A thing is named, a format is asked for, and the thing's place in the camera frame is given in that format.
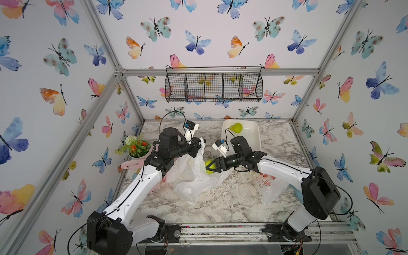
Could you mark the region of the lemon print plastic bag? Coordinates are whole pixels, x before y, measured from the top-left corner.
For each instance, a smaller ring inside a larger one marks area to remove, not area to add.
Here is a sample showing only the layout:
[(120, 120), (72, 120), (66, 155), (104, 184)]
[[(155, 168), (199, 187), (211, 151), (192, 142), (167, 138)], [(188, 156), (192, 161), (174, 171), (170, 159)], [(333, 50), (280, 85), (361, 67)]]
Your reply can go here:
[(171, 185), (173, 192), (191, 205), (199, 202), (204, 191), (219, 187), (232, 173), (231, 170), (207, 173), (204, 161), (206, 144), (203, 138), (200, 138), (200, 144), (201, 148), (195, 158), (188, 154), (178, 158), (164, 177), (164, 182)]

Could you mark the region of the clear white plastic bag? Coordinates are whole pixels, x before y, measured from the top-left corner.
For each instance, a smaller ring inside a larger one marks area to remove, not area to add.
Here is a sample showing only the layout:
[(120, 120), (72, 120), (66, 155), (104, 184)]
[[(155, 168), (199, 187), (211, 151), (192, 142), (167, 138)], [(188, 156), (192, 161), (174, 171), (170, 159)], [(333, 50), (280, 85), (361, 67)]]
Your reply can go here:
[(271, 205), (289, 187), (287, 182), (268, 174), (254, 173), (252, 177), (264, 206)]

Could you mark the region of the pink plastic bag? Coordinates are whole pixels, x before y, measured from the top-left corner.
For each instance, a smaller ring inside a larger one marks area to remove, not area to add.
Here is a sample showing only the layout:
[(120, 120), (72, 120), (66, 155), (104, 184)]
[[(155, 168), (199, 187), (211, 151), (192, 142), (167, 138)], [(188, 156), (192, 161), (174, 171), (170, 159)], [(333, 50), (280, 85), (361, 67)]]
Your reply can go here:
[(143, 168), (145, 162), (145, 158), (136, 158), (132, 160), (128, 160), (121, 164), (121, 168), (123, 170), (134, 170)]

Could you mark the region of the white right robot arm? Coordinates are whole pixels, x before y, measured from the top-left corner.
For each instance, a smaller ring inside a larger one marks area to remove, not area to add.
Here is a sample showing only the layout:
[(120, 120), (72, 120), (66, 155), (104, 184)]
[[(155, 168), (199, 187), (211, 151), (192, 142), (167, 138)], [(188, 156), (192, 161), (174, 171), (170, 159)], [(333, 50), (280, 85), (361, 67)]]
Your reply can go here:
[(253, 151), (243, 136), (231, 140), (234, 154), (221, 156), (206, 164), (206, 170), (223, 172), (242, 166), (247, 171), (278, 178), (301, 191), (303, 205), (285, 220), (281, 232), (290, 241), (297, 239), (316, 220), (325, 220), (341, 195), (322, 167), (302, 168), (276, 160), (265, 152)]

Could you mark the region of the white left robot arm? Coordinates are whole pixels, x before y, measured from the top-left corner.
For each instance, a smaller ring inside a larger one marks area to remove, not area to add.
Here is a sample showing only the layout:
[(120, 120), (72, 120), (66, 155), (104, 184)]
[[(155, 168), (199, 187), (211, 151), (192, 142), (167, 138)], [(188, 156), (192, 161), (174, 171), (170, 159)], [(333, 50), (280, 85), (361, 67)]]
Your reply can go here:
[(195, 158), (205, 147), (203, 138), (185, 138), (173, 127), (159, 135), (158, 149), (144, 160), (141, 172), (112, 204), (87, 219), (87, 248), (99, 255), (126, 255), (132, 246), (151, 240), (162, 242), (165, 221), (153, 215), (131, 224), (138, 207), (154, 186), (159, 184), (175, 160), (184, 155)]

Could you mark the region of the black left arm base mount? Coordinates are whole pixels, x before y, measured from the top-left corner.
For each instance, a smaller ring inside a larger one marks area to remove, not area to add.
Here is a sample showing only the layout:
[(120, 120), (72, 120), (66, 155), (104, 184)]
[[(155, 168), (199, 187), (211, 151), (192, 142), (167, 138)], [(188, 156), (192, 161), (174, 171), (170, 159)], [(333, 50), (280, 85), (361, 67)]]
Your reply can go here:
[(181, 237), (181, 226), (167, 224), (165, 220), (154, 216), (148, 215), (146, 220), (149, 223), (154, 223), (157, 225), (157, 230), (155, 235), (151, 238), (143, 240), (141, 243), (179, 243)]

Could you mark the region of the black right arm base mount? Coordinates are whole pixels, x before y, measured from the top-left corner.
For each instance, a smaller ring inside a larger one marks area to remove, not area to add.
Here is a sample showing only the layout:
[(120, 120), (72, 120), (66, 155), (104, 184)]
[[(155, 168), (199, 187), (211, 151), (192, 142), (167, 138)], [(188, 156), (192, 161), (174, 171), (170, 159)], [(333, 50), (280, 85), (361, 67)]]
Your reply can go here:
[[(267, 236), (268, 242), (311, 242), (311, 232), (308, 225), (313, 223), (316, 218), (311, 215), (296, 215), (293, 211), (284, 223), (266, 224), (261, 228), (261, 232)], [(295, 225), (304, 226), (301, 231), (297, 231), (289, 222), (295, 222)]]

